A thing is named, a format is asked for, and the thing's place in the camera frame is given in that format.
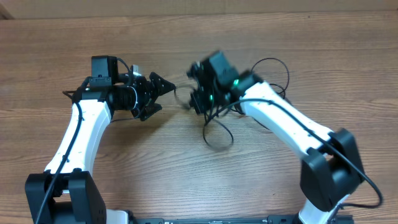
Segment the black cable USB plug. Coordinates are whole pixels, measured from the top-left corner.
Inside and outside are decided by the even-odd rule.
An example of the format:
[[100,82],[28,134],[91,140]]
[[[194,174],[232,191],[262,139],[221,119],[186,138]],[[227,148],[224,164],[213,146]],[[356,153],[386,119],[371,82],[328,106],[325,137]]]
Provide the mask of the black cable USB plug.
[[[190,111],[193,106],[189,102],[182,100],[179,95],[179,90],[193,90],[193,85],[180,85],[174,90],[174,99],[183,110]],[[204,124],[202,127],[202,138],[206,146],[215,152],[227,151],[234,145],[234,136],[232,132],[217,119],[212,119],[212,116],[218,108],[215,107],[213,94],[210,94],[210,109],[203,113]]]

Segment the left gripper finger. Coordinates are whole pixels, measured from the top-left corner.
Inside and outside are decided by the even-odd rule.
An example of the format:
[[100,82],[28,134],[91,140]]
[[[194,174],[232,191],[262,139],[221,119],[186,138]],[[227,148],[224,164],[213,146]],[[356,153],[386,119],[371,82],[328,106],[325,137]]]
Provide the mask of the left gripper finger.
[[142,110],[139,115],[139,119],[141,121],[145,121],[148,118],[150,118],[152,115],[154,115],[156,112],[160,111],[162,109],[162,106],[157,103],[151,103],[149,105],[146,105]]
[[149,79],[151,84],[151,98],[153,100],[156,100],[159,96],[176,89],[176,86],[173,83],[165,80],[155,72],[150,73]]

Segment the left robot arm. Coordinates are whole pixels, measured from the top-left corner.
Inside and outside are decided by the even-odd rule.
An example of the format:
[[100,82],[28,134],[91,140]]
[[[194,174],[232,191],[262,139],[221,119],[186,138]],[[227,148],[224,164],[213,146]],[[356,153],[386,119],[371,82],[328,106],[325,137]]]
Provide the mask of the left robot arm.
[[25,194],[34,223],[135,223],[129,210],[106,208],[92,171],[102,135],[115,111],[130,111],[147,120],[162,109],[155,101],[176,86],[152,72],[142,76],[135,65],[125,73],[123,60],[91,58],[91,75],[74,91],[70,123],[61,145],[42,173],[30,174]]

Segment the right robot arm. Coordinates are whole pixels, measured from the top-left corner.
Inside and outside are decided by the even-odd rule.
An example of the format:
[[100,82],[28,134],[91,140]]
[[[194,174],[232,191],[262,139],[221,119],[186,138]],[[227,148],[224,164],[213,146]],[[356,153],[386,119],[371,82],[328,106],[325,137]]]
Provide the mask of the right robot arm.
[[217,51],[187,71],[198,87],[190,106],[197,114],[235,107],[272,131],[301,162],[300,188],[306,202],[294,223],[334,223],[343,202],[364,181],[354,136],[322,126],[295,109],[270,84],[254,73],[239,73]]

